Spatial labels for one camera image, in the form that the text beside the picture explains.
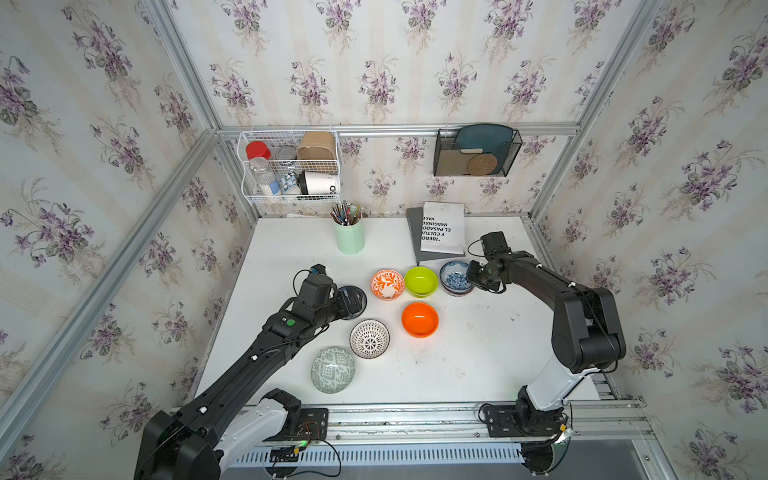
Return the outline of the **plain orange bowl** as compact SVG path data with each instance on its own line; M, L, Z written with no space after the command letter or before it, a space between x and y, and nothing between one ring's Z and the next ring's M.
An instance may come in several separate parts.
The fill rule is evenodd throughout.
M439 328L439 315L431 305L414 302L403 310L401 324L409 335L427 338Z

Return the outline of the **brown white patterned bowl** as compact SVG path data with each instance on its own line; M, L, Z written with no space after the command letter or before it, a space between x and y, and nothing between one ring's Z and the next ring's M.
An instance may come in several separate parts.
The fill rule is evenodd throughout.
M362 359L375 359L382 356L389 348L390 333L385 324L378 320L367 319L356 324L349 337L352 352Z

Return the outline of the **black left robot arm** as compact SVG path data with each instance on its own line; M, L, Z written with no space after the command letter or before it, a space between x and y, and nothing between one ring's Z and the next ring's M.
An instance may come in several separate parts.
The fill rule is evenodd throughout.
M279 434L301 408L274 389L249 412L262 385L332 322L359 317L365 292L339 287L322 265L308 271L297 294L270 315L247 350L210 387L173 414L156 413L144 427L136 479L217 479L257 444Z

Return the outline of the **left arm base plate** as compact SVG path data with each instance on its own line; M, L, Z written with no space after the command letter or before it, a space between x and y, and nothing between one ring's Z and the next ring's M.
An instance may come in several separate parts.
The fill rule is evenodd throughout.
M282 429L266 442L325 440L328 417L327 408L300 408L289 412Z

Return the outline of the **orange floral white bowl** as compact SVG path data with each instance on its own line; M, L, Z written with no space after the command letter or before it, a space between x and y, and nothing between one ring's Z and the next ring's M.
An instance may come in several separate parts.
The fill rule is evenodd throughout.
M370 290L377 299L391 301L398 298L404 292L405 280L398 271L383 269L375 273L371 278Z

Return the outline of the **lime green bowl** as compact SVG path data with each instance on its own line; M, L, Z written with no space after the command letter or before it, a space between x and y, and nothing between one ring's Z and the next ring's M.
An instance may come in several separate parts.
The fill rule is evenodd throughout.
M409 294L417 298L426 298L435 293L440 286L437 274L422 266L409 269L404 277L405 287Z

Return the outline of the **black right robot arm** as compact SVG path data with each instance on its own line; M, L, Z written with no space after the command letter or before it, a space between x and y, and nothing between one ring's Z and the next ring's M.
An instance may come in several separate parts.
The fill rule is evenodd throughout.
M568 280L525 251L472 260L467 280L474 287L501 294L519 286L553 313L552 358L530 384L521 388L515 407L528 416L564 407L571 392L590 375L616 367L627 344L613 293Z

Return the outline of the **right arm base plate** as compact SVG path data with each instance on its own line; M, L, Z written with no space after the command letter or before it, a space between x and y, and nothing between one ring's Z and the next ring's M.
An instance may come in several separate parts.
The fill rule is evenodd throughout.
M559 438L567 429L569 417L563 409L539 411L521 404L484 403L478 418L491 438L542 437Z

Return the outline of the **dark rimmed blue floral bowl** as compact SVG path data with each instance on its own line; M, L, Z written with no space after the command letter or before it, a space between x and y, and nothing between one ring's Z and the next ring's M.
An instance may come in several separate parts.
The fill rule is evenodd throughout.
M352 320L360 317L367 307L365 292L353 285L343 286L338 291L341 300L342 320Z

